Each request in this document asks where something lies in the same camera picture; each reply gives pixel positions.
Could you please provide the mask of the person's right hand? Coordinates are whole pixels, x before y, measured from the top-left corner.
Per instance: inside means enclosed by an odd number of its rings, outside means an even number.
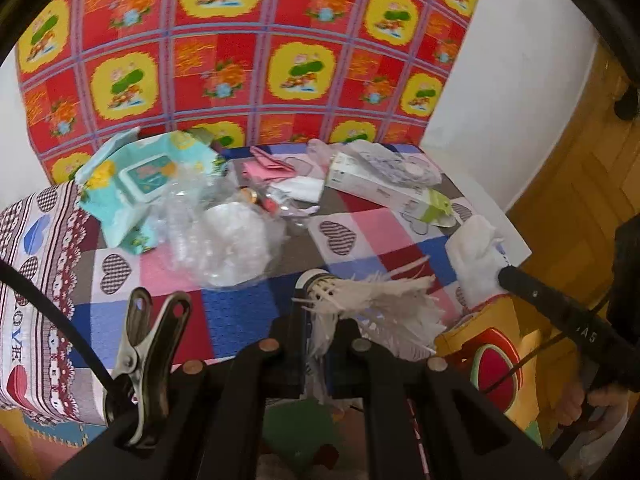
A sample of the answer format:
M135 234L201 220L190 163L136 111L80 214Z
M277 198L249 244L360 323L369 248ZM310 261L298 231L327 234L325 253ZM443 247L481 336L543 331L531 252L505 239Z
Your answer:
M554 409L554 416L562 426L570 426L582 416L584 405L603 408L604 413L593 426L601 434L612 430L627 414L630 392L619 386L609 385L585 392L582 383L572 382L563 391Z

